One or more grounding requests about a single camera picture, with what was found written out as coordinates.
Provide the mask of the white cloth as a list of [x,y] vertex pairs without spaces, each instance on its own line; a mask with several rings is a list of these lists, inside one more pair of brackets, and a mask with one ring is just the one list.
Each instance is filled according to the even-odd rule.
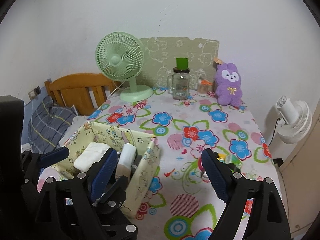
[[101,160],[109,148],[108,144],[90,142],[84,152],[74,161],[74,167],[81,172],[87,172],[94,163]]

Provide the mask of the white garbage bag roll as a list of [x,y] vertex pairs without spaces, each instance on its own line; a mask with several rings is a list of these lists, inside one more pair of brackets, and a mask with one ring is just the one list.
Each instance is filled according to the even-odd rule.
[[120,154],[118,165],[116,168],[115,179],[118,180],[120,177],[125,176],[128,179],[131,176],[131,168],[136,158],[136,146],[130,143],[126,143],[123,146],[123,150]]

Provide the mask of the green tissue pack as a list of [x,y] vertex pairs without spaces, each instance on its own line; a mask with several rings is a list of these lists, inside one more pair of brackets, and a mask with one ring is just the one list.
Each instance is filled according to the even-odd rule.
[[218,154],[220,162],[225,163],[233,172],[241,172],[242,162],[235,155]]

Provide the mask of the grey plaid pillow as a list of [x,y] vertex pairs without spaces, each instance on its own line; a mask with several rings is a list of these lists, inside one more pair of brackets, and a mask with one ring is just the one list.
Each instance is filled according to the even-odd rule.
[[51,96],[45,97],[33,111],[28,124],[28,139],[34,153],[46,154],[60,147],[59,141],[65,135],[76,117],[69,107],[61,107]]

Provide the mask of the beige wardrobe door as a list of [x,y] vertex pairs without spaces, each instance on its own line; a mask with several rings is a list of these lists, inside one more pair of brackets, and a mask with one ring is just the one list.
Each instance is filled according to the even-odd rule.
[[308,134],[280,167],[292,238],[311,228],[319,213],[319,106]]

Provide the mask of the floral tablecloth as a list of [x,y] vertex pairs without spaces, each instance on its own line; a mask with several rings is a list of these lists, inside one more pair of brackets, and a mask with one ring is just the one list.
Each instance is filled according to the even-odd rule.
[[207,239],[224,208],[203,171],[201,152],[210,148],[233,154],[242,162],[241,174],[279,184],[276,168],[253,115],[245,105],[221,106],[214,94],[192,92],[185,101],[173,99],[165,88],[152,97],[124,102],[112,96],[93,112],[87,124],[69,139],[73,157],[92,139],[143,145],[134,131],[153,134],[160,161],[150,187],[132,222],[139,239]]

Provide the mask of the white standing fan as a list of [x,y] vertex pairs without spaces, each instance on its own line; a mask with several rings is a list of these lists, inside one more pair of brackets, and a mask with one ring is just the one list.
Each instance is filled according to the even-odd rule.
[[312,124],[312,113],[305,101],[292,102],[288,96],[281,96],[270,109],[266,122],[272,124],[271,145],[277,135],[285,144],[301,141],[309,132]]

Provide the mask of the purple plush bunny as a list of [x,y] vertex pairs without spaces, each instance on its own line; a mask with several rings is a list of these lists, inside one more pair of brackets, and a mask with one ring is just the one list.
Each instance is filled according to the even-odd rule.
[[242,90],[241,76],[233,63],[224,63],[215,58],[216,73],[214,76],[215,95],[217,103],[223,106],[231,105],[239,108],[241,105]]

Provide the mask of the cotton swab container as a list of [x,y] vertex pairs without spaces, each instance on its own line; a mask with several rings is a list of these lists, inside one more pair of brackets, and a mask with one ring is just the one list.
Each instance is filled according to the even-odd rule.
[[213,83],[206,80],[206,79],[198,79],[197,83],[197,94],[199,96],[206,96],[209,92],[209,90],[212,88]]

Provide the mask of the green desk fan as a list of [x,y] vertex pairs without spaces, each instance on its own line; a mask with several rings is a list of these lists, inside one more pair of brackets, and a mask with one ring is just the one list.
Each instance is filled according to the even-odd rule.
[[152,96],[149,86],[136,83],[144,66],[144,51],[140,40],[133,35],[114,32],[103,37],[95,50],[95,61],[108,79],[129,83],[120,93],[121,100],[135,102]]

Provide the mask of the glass mason jar mug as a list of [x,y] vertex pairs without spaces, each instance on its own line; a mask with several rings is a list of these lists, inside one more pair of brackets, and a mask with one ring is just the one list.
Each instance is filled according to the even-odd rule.
[[175,100],[187,100],[189,97],[190,69],[173,69],[173,74],[167,78],[167,88]]

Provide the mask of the green cup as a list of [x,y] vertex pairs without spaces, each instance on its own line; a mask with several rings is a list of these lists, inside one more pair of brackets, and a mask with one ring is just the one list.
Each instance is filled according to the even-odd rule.
[[189,60],[186,57],[178,57],[176,58],[176,68],[178,70],[187,70],[188,69]]

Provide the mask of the green patterned board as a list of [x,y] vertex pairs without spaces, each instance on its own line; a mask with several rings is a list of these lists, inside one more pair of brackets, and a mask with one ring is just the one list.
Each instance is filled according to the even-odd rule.
[[196,89],[199,79],[213,81],[219,41],[189,37],[146,37],[140,41],[144,65],[137,77],[139,85],[166,87],[174,68],[189,69],[190,89]]

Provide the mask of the wall power outlet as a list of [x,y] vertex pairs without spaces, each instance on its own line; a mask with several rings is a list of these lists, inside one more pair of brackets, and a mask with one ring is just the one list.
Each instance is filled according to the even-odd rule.
[[36,88],[34,88],[32,91],[30,91],[29,93],[28,93],[28,96],[29,96],[29,99],[30,100],[33,100],[34,98],[36,98],[38,95],[40,95],[41,94],[41,89],[40,89],[40,87],[38,86],[38,87],[36,87]]

